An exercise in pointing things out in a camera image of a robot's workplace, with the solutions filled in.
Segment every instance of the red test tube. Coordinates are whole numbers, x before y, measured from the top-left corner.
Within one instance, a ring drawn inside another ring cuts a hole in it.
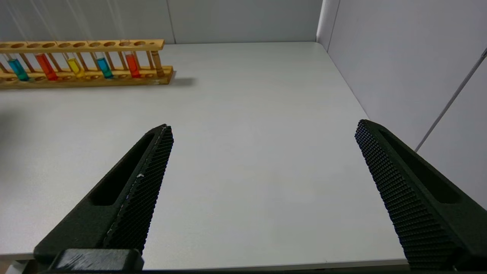
[[[132,78],[140,78],[140,72],[137,68],[137,61],[135,60],[135,56],[133,52],[126,51],[124,52],[125,59],[127,59],[127,63],[129,64],[130,75]]]
[[[49,81],[57,80],[56,72],[54,72],[53,67],[51,66],[51,63],[47,59],[46,55],[44,53],[36,54],[36,59],[47,79]]]

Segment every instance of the wooden dowel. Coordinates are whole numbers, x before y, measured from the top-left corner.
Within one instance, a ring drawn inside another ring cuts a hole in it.
[[[93,63],[95,64],[96,69],[97,69],[98,71],[100,71],[101,69],[100,69],[100,66],[98,65],[98,62],[96,61],[96,56],[94,55],[94,53],[93,53],[93,52],[90,52],[90,55],[92,56]]]
[[[140,64],[139,64],[139,57],[137,57],[137,52],[132,51],[133,58],[135,59],[135,64],[137,65],[137,69],[140,70]]]
[[[2,63],[0,63],[0,69],[3,73],[8,73],[8,70],[3,66]]]
[[[81,62],[81,66],[83,67],[83,70],[88,71],[88,67],[86,66],[85,59],[83,59],[83,56],[81,55],[81,53],[76,52],[76,56],[78,56],[78,59]]]
[[[146,51],[147,53],[147,60],[149,60],[150,69],[154,69],[154,64],[152,63],[152,57],[150,57],[150,51]]]
[[[110,53],[105,52],[105,56],[107,57],[107,61],[108,61],[108,65],[110,66],[110,69],[115,70],[115,67],[113,66],[112,57],[110,56]]]
[[[120,57],[120,62],[122,62],[123,70],[127,70],[127,65],[125,64],[125,59],[123,58],[123,53],[119,51],[118,57]]]
[[[164,76],[164,70],[162,69],[162,66],[161,66],[161,58],[159,57],[159,52],[158,51],[151,51],[150,54],[152,55],[152,60],[154,61],[154,64],[155,64],[155,71],[157,73],[157,76],[163,77]]]
[[[27,65],[27,68],[29,69],[30,72],[36,72],[34,70],[34,68],[32,67],[32,65],[30,64],[29,60],[27,59],[27,57],[25,56],[24,53],[21,53],[20,54],[20,57],[22,58],[22,60],[24,61],[24,63]]]
[[[56,67],[57,71],[58,72],[62,72],[62,69],[61,67],[59,66],[59,64],[57,63],[56,59],[54,58],[53,54],[52,53],[48,53],[47,56],[49,56],[49,59],[51,59],[52,63],[54,64],[54,67]]]

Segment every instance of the blue test tube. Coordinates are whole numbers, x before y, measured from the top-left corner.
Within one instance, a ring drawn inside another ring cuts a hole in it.
[[[112,70],[108,66],[107,60],[105,59],[103,53],[95,52],[95,56],[96,56],[96,62],[98,63],[101,72],[103,73],[103,77],[105,77],[106,79],[113,78]]]
[[[29,76],[27,75],[24,68],[22,67],[22,64],[17,58],[12,58],[12,56],[8,53],[3,54],[3,57],[7,60],[8,65],[12,68],[15,75],[17,75],[17,78],[19,78],[20,81],[29,80]]]

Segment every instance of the yellow test tube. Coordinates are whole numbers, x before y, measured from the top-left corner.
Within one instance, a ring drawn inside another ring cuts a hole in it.
[[[79,65],[78,60],[74,53],[63,53],[68,66],[71,68],[73,73],[75,74],[76,78],[84,78],[85,77],[85,70]]]

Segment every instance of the yellow liquid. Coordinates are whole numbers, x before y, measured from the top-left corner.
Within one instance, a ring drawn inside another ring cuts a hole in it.
[[[76,60],[76,58],[68,59],[68,65],[73,70],[77,78],[85,77],[85,71],[79,66],[78,60]]]

